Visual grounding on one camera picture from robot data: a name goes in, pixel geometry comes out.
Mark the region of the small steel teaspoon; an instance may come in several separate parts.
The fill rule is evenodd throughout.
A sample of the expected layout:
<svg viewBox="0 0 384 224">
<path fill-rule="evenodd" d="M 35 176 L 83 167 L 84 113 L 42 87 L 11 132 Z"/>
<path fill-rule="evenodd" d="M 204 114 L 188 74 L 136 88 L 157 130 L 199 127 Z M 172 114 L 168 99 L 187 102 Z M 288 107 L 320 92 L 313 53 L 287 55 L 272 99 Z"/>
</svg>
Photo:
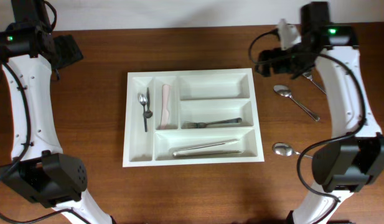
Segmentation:
<svg viewBox="0 0 384 224">
<path fill-rule="evenodd" d="M 140 103 L 140 104 L 142 105 L 142 107 L 143 107 L 144 130 L 145 130 L 145 132 L 148 132 L 147 117 L 146 117 L 146 115 L 145 115 L 145 113 L 146 113 L 146 105 L 147 105 L 148 100 L 147 100 L 146 95 L 144 95 L 144 94 L 142 94 L 142 93 L 140 93 L 140 94 L 138 95 L 138 100 L 139 100 L 139 103 Z"/>
</svg>

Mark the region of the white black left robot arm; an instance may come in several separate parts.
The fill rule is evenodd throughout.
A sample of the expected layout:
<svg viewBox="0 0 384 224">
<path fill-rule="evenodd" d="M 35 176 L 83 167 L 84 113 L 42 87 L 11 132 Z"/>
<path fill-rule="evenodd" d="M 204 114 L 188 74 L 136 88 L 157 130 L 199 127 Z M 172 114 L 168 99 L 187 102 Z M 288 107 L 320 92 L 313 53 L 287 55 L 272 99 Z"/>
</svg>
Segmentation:
<svg viewBox="0 0 384 224">
<path fill-rule="evenodd" d="M 52 75 L 83 58 L 71 35 L 52 35 L 56 10 L 47 1 L 11 3 L 14 22 L 0 32 L 0 64 L 8 83 L 14 125 L 11 162 L 0 183 L 30 203 L 72 223 L 113 223 L 90 195 L 81 159 L 64 154 L 54 125 Z"/>
</svg>

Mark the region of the thin steel fork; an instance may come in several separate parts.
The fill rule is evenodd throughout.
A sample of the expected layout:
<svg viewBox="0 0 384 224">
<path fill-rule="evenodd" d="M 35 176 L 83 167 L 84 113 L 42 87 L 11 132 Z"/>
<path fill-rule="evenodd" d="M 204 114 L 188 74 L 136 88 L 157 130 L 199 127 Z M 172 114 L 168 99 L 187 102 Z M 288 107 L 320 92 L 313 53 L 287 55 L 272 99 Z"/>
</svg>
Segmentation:
<svg viewBox="0 0 384 224">
<path fill-rule="evenodd" d="M 211 121 L 211 122 L 184 122 L 182 125 L 183 129 L 199 129 L 199 128 L 207 128 L 208 126 L 220 125 L 220 124 L 239 124 L 243 121 L 242 118 L 233 118 L 233 119 L 225 119 L 220 121 Z"/>
</svg>

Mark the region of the pink plastic knife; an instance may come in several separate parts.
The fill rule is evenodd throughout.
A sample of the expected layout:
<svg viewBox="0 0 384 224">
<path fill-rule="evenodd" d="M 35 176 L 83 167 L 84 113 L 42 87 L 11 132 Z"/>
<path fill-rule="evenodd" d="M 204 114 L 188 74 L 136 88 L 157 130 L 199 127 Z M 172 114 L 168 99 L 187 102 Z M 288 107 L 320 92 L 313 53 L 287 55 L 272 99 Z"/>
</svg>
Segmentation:
<svg viewBox="0 0 384 224">
<path fill-rule="evenodd" d="M 171 92 L 170 85 L 162 86 L 162 115 L 161 115 L 160 129 L 165 129 L 168 124 L 168 120 L 169 120 L 168 102 L 169 102 L 170 92 Z"/>
</svg>

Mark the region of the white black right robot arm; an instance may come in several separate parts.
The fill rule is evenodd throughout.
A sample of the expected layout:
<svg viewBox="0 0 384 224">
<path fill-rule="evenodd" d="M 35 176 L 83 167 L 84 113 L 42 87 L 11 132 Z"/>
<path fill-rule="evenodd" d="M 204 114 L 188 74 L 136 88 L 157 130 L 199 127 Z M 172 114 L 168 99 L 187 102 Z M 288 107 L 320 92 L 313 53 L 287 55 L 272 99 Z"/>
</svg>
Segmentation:
<svg viewBox="0 0 384 224">
<path fill-rule="evenodd" d="M 373 184 L 384 170 L 384 135 L 370 108 L 360 72 L 354 28 L 334 24 L 329 4 L 314 1 L 301 8 L 301 26 L 281 21 L 271 31 L 280 47 L 254 60 L 264 77 L 292 78 L 316 70 L 329 104 L 332 136 L 308 147 L 314 181 L 287 223 L 327 223 L 343 201 Z"/>
</svg>

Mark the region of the large steel spoon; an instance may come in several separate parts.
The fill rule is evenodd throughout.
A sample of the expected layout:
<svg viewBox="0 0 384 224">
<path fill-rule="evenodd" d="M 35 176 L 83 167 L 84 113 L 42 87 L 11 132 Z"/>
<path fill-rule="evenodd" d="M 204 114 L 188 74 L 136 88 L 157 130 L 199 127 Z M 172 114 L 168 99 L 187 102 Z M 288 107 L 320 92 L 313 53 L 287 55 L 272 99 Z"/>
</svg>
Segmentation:
<svg viewBox="0 0 384 224">
<path fill-rule="evenodd" d="M 298 100 L 295 100 L 291 90 L 285 85 L 275 85 L 273 90 L 278 95 L 291 99 L 295 104 L 297 104 L 302 110 L 304 110 L 314 121 L 319 121 L 320 117 L 312 112 L 309 108 L 305 107 Z"/>
</svg>

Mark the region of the steel fork with thick handle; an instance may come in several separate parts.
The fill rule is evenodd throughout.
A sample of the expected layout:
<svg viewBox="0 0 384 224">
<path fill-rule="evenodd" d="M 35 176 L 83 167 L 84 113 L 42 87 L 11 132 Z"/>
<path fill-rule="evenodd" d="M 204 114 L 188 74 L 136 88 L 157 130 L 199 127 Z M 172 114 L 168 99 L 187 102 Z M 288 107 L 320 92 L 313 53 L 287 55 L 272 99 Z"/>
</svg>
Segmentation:
<svg viewBox="0 0 384 224">
<path fill-rule="evenodd" d="M 312 76 L 312 73 L 311 72 L 305 72 L 302 74 L 306 79 L 308 79 L 312 84 L 314 84 L 318 89 L 320 89 L 321 92 L 323 92 L 324 94 L 326 94 L 325 92 L 325 89 L 319 84 L 317 83 L 314 79 L 313 79 L 313 76 Z"/>
</svg>

